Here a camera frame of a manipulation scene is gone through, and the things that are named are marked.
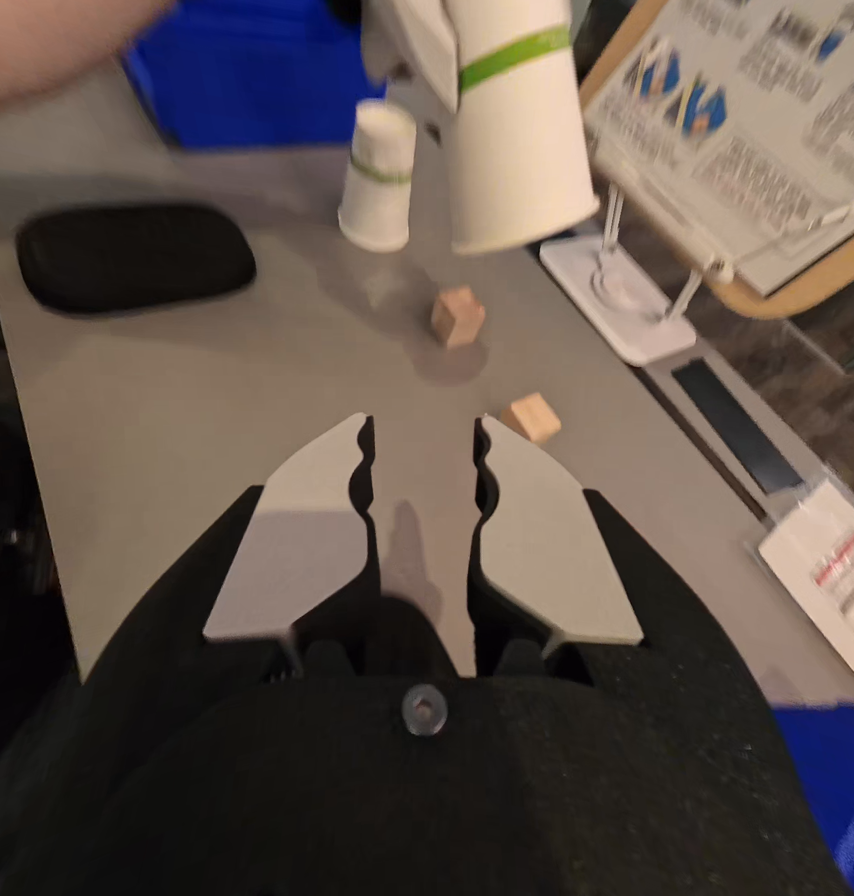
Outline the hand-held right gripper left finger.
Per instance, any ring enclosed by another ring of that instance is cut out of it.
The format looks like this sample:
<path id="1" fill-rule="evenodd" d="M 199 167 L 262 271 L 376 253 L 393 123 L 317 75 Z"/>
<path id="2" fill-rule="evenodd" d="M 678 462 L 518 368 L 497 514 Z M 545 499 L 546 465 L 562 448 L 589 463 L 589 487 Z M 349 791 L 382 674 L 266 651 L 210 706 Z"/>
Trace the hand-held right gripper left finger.
<path id="1" fill-rule="evenodd" d="M 353 585 L 379 587 L 375 456 L 374 419 L 357 412 L 269 476 L 202 630 L 208 644 L 277 643 L 299 673 L 311 614 Z"/>

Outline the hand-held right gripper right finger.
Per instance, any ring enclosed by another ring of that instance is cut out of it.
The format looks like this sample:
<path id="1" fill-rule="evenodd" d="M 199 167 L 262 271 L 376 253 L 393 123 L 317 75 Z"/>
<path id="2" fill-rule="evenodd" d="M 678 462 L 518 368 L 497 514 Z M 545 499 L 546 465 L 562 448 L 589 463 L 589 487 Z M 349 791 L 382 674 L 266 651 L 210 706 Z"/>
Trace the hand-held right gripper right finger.
<path id="1" fill-rule="evenodd" d="M 491 416 L 474 423 L 477 474 L 467 611 L 479 666 L 509 636 L 635 647 L 644 632 L 579 480 Z"/>

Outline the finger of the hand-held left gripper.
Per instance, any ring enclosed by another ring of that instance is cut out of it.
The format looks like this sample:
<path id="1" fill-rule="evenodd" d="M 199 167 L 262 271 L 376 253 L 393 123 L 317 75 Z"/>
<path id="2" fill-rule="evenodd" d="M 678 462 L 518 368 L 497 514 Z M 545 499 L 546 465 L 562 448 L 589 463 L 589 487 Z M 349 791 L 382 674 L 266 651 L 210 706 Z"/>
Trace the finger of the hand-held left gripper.
<path id="1" fill-rule="evenodd" d="M 444 120 L 434 123 L 439 144 L 455 144 L 459 46 L 443 2 L 363 1 L 361 59 L 374 85 L 421 79 L 445 108 Z"/>

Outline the wooden cube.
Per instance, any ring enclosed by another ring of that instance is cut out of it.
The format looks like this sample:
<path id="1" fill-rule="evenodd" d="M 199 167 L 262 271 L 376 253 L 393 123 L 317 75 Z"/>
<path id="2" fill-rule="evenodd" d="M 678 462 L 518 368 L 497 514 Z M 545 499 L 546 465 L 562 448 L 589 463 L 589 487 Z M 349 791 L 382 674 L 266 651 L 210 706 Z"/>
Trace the wooden cube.
<path id="1" fill-rule="evenodd" d="M 486 309 L 470 286 L 445 288 L 437 294 L 430 327 L 445 350 L 456 350 L 477 342 L 486 320 Z"/>
<path id="2" fill-rule="evenodd" d="M 511 402 L 501 412 L 500 421 L 536 445 L 545 444 L 562 429 L 560 418 L 539 392 Z"/>

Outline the blue plastic bin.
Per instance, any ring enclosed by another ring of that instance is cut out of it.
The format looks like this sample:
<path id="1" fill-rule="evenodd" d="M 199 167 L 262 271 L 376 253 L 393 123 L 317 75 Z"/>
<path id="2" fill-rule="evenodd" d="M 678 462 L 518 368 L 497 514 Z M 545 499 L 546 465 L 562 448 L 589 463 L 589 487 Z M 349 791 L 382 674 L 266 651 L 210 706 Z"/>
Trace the blue plastic bin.
<path id="1" fill-rule="evenodd" d="M 854 890 L 854 703 L 774 709 L 805 796 Z"/>
<path id="2" fill-rule="evenodd" d="M 357 104 L 387 94 L 365 73 L 360 26 L 360 2 L 177 2 L 122 66 L 173 147 L 346 144 Z"/>

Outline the white green-striped paper cup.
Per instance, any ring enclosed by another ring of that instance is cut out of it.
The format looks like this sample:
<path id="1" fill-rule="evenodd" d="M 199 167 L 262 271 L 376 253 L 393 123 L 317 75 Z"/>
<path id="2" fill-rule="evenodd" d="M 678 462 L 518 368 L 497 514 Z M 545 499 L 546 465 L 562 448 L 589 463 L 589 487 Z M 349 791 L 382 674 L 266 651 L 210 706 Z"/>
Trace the white green-striped paper cup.
<path id="1" fill-rule="evenodd" d="M 507 251 L 591 218 L 591 181 L 566 1 L 451 1 L 459 101 L 442 147 L 452 250 Z"/>
<path id="2" fill-rule="evenodd" d="M 367 252 L 398 252 L 409 242 L 417 123 L 401 106 L 365 99 L 355 127 L 338 208 L 343 235 Z"/>

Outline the person's left forearm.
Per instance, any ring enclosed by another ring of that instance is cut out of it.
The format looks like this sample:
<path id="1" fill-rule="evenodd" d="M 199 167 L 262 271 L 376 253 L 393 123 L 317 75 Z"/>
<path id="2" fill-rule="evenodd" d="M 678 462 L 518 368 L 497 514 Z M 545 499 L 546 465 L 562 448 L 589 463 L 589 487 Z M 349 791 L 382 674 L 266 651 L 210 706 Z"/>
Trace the person's left forearm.
<path id="1" fill-rule="evenodd" d="M 0 108 L 56 91 L 119 55 L 169 1 L 0 1 Z"/>

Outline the acrylic paper sign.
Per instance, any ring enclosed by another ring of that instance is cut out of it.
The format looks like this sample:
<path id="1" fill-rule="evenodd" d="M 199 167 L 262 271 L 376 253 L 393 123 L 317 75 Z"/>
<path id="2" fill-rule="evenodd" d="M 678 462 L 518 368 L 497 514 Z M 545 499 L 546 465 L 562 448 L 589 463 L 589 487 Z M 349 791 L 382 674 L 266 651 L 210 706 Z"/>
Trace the acrylic paper sign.
<path id="1" fill-rule="evenodd" d="M 824 471 L 790 498 L 753 554 L 854 675 L 854 495 Z"/>

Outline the person's dark jacket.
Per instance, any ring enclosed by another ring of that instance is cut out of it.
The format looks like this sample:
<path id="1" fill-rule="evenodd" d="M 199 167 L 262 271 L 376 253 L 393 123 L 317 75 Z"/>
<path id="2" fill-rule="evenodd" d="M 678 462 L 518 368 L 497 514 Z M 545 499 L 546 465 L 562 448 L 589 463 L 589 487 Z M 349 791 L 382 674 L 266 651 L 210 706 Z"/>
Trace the person's dark jacket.
<path id="1" fill-rule="evenodd" d="M 76 656 L 0 326 L 0 757 Z"/>

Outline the black padded wrist rest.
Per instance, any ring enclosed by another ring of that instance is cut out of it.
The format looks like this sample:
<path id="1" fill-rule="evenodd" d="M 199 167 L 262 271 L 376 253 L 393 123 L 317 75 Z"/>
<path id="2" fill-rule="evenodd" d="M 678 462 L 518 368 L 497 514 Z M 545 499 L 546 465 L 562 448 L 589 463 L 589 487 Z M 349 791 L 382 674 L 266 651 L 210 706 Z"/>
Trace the black padded wrist rest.
<path id="1" fill-rule="evenodd" d="M 87 205 L 26 220 L 15 236 L 28 293 L 60 315 L 140 313 L 227 296 L 257 262 L 239 225 L 187 201 Z"/>

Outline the printed instruction sheet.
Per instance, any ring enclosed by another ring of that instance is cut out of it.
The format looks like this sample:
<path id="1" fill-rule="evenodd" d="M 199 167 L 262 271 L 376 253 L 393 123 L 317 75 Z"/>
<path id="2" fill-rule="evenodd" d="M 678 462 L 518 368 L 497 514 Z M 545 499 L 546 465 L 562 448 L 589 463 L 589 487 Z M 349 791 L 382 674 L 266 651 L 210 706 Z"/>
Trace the printed instruction sheet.
<path id="1" fill-rule="evenodd" d="M 597 161 L 761 297 L 854 237 L 854 2 L 667 2 L 584 116 Z"/>

